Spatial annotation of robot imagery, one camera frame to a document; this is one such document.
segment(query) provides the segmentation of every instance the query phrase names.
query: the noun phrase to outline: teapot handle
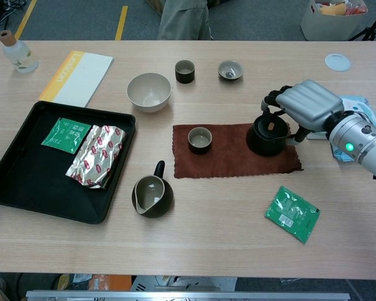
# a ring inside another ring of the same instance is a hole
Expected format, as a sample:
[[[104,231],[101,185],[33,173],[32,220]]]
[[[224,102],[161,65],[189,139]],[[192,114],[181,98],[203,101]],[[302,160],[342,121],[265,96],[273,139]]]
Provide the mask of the teapot handle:
[[[165,163],[163,160],[159,161],[156,165],[156,169],[155,169],[155,172],[154,172],[154,175],[159,177],[159,178],[162,178],[163,177],[163,173],[164,173],[164,166],[165,166]]]

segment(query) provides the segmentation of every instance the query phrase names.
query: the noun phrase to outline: white booklet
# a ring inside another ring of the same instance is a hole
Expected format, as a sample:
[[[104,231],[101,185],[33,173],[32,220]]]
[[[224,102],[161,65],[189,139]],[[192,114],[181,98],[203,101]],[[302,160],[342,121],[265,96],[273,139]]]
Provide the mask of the white booklet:
[[[111,56],[71,51],[39,99],[86,107],[112,62]]]

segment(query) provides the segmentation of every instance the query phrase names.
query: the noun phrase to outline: green indicator light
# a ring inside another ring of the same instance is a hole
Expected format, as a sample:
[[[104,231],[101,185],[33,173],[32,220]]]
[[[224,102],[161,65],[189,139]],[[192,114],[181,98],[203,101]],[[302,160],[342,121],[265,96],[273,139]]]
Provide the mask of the green indicator light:
[[[347,149],[347,151],[351,152],[351,151],[353,151],[353,144],[347,143],[347,144],[345,144],[345,148]]]

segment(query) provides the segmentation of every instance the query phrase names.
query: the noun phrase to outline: teapot lid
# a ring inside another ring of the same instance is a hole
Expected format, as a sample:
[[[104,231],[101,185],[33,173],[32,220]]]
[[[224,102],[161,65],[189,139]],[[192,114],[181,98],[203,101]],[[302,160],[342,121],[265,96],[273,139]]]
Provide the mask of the teapot lid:
[[[287,123],[274,114],[259,116],[253,123],[253,129],[264,140],[282,138],[288,134]]]

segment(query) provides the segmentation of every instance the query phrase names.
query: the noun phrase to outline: black tray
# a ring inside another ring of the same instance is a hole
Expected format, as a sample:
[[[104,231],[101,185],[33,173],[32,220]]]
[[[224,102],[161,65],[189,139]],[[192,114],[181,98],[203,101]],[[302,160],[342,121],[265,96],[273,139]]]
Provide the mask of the black tray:
[[[89,189],[65,175],[74,156],[41,145],[59,117],[90,125],[115,125],[127,133],[106,189]],[[107,214],[135,133],[127,114],[37,102],[0,161],[0,205],[101,223]]]

